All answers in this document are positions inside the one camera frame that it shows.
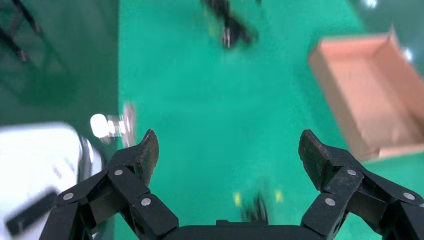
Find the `green floor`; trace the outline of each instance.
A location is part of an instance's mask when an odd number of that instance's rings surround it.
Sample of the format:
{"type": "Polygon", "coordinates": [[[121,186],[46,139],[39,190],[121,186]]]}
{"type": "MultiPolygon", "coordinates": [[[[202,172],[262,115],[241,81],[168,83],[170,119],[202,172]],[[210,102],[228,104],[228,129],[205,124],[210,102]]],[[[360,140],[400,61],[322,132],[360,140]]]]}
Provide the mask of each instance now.
{"type": "MultiPolygon", "coordinates": [[[[347,1],[231,4],[259,31],[250,48],[223,49],[220,26],[198,0],[121,1],[119,101],[136,104],[139,137],[148,128],[158,135],[150,188],[181,226],[239,221],[234,195],[250,201],[257,191],[267,195],[272,224],[298,225],[318,195],[298,156],[302,130],[347,147],[307,66],[308,52],[322,36],[366,30],[347,1]]],[[[424,194],[423,157],[369,169],[424,194]]],[[[136,239],[119,218],[115,237],[124,236],[136,239]]],[[[337,236],[379,238],[353,215],[337,236]]]]}

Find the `open cardboard box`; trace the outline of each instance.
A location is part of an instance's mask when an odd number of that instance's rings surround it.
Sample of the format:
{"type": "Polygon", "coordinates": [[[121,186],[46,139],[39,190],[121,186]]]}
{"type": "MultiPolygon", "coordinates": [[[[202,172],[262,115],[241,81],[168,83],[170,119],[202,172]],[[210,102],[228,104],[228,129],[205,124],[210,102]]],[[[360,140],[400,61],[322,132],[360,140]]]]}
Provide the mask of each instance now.
{"type": "Polygon", "coordinates": [[[424,151],[424,81],[394,31],[324,38],[309,64],[356,159],[424,151]]]}

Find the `white object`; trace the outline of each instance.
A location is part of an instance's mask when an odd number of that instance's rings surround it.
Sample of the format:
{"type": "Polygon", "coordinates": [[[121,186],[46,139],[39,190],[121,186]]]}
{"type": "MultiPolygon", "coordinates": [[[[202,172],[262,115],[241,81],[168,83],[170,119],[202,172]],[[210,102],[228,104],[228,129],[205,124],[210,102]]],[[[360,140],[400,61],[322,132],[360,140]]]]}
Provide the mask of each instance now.
{"type": "MultiPolygon", "coordinates": [[[[86,145],[93,175],[101,171],[101,156],[71,126],[54,122],[0,127],[0,240],[12,239],[5,226],[8,217],[30,206],[49,189],[60,193],[78,182],[86,145]]],[[[47,216],[13,239],[38,239],[47,216]]]]}

